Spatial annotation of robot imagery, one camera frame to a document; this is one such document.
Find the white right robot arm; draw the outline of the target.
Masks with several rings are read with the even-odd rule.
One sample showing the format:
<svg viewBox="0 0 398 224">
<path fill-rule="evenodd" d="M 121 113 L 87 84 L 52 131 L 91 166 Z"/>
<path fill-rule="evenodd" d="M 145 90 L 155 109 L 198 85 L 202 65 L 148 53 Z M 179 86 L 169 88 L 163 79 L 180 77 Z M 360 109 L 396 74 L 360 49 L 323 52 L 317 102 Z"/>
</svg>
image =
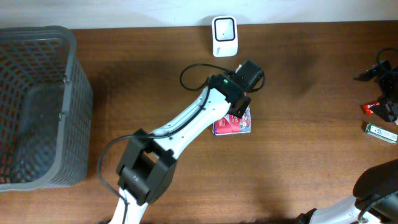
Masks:
<svg viewBox="0 0 398 224">
<path fill-rule="evenodd" d="M 376 79 L 382 96 L 369 111 L 386 122 L 397 124 L 397 67 L 388 60 L 355 77 L 359 81 Z M 397 223 L 397 159 L 366 170 L 356 181 L 353 194 L 324 209 L 300 214 L 295 223 Z"/>
</svg>

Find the red Nescafe sachet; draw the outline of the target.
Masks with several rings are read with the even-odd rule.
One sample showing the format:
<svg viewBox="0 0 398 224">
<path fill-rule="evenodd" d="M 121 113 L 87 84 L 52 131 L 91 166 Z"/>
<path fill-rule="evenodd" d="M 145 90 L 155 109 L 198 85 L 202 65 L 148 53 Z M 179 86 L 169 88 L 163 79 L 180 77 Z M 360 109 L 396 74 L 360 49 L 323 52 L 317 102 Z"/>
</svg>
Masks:
<svg viewBox="0 0 398 224">
<path fill-rule="evenodd" d="M 369 116 L 369 115 L 373 114 L 373 111 L 371 110 L 371 108 L 374 106 L 378 106 L 378 105 L 379 105 L 379 102 L 376 101 L 373 103 L 368 103 L 368 104 L 362 105 L 361 108 L 363 109 L 364 114 Z"/>
</svg>

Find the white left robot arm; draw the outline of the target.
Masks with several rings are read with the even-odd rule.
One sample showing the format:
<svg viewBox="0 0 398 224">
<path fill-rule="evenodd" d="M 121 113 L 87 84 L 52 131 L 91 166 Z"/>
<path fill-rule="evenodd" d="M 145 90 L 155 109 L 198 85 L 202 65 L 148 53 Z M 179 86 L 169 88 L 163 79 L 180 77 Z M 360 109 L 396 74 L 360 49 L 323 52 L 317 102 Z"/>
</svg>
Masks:
<svg viewBox="0 0 398 224">
<path fill-rule="evenodd" d="M 265 74 L 247 60 L 236 70 L 223 68 L 199 88 L 200 96 L 173 120 L 147 133 L 125 136 L 126 149 L 116 167 L 118 196 L 110 223 L 139 223 L 147 207 L 170 186 L 177 160 L 208 126 L 230 114 L 241 118 L 251 102 L 248 93 L 260 90 Z"/>
</svg>

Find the purple red Carefree pack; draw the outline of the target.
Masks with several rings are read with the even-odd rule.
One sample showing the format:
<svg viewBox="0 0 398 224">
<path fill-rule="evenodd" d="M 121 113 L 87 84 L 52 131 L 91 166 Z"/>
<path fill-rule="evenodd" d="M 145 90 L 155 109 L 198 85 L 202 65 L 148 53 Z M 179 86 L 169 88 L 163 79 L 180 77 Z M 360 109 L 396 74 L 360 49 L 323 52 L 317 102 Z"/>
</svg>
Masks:
<svg viewBox="0 0 398 224">
<path fill-rule="evenodd" d="M 247 107 L 242 118 L 227 114 L 213 123 L 215 136 L 250 133 L 252 128 L 251 110 Z"/>
</svg>

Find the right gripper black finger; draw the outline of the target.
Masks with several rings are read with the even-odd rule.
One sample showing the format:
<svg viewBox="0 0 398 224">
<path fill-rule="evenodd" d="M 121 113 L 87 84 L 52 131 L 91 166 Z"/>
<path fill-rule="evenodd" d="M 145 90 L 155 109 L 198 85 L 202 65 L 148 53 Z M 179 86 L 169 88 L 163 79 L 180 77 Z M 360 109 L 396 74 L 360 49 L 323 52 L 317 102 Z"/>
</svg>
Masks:
<svg viewBox="0 0 398 224">
<path fill-rule="evenodd" d="M 376 67 L 372 67 L 367 69 L 365 72 L 360 73 L 359 75 L 355 76 L 354 79 L 357 81 L 368 82 L 375 76 L 377 76 L 378 70 Z"/>
<path fill-rule="evenodd" d="M 384 105 L 375 105 L 371 107 L 371 111 L 378 115 L 383 120 L 389 119 L 389 112 L 386 110 Z"/>
</svg>

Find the green gum pack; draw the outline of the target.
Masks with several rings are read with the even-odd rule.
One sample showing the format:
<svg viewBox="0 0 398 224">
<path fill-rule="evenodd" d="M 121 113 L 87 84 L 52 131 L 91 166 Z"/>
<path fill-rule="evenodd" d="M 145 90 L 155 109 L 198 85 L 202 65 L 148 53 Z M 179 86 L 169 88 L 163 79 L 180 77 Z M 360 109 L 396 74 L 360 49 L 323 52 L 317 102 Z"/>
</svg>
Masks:
<svg viewBox="0 0 398 224">
<path fill-rule="evenodd" d="M 368 123 L 366 125 L 364 132 L 378 139 L 382 139 L 385 142 L 389 142 L 391 144 L 397 144 L 397 134 L 382 129 L 381 127 L 376 126 L 374 124 Z"/>
</svg>

